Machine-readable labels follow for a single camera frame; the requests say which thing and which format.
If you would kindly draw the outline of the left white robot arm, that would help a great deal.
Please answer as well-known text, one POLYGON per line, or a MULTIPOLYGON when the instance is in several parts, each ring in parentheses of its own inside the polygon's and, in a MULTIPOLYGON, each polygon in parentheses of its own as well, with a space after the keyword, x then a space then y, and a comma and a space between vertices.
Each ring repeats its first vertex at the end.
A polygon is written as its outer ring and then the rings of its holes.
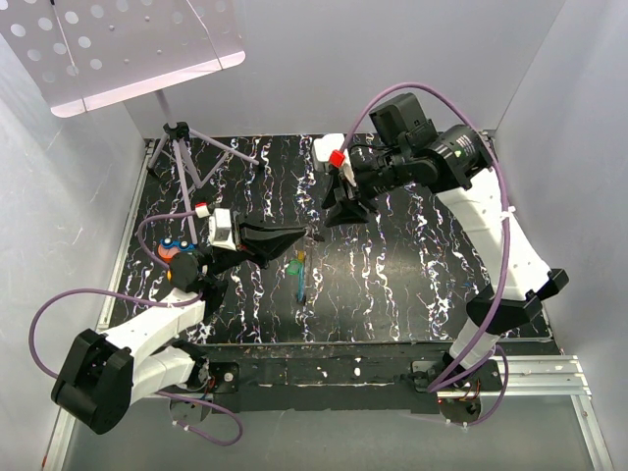
POLYGON ((260 268, 306 236, 304 227, 263 228, 243 220, 229 236, 211 236, 205 249, 180 250, 168 263, 170 293, 156 305, 102 334, 78 334, 51 392, 62 409, 102 435, 132 404, 164 388, 201 391, 209 359, 178 336, 222 304, 228 283, 220 274, 243 263, 260 268))

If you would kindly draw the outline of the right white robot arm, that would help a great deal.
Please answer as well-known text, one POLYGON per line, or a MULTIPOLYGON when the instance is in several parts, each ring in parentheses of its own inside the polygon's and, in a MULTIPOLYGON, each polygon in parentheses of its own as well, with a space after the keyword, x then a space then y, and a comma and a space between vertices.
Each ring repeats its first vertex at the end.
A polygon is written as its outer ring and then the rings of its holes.
POLYGON ((402 93, 370 110, 383 151, 354 163, 348 139, 330 133, 315 139, 315 168, 330 177, 322 202, 328 228, 365 224, 375 198, 410 183, 430 190, 452 213, 488 271, 490 282, 466 305, 467 321, 443 358, 428 391, 466 390, 508 332, 530 323, 544 300, 569 282, 552 268, 522 231, 503 191, 503 177, 480 134, 467 124, 438 131, 417 97, 402 93))

